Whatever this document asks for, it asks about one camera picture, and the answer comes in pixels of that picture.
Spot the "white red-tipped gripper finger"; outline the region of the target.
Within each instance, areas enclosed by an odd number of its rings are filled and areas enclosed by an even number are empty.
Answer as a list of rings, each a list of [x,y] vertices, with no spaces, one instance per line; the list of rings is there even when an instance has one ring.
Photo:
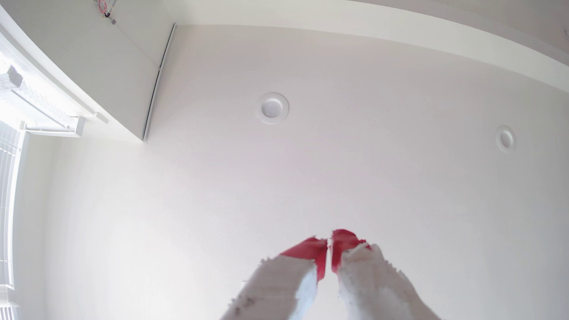
[[[221,319],[303,319],[325,276],[328,240],[310,237],[260,262]]]
[[[331,239],[332,271],[348,319],[439,319],[377,244],[346,229],[334,230]]]

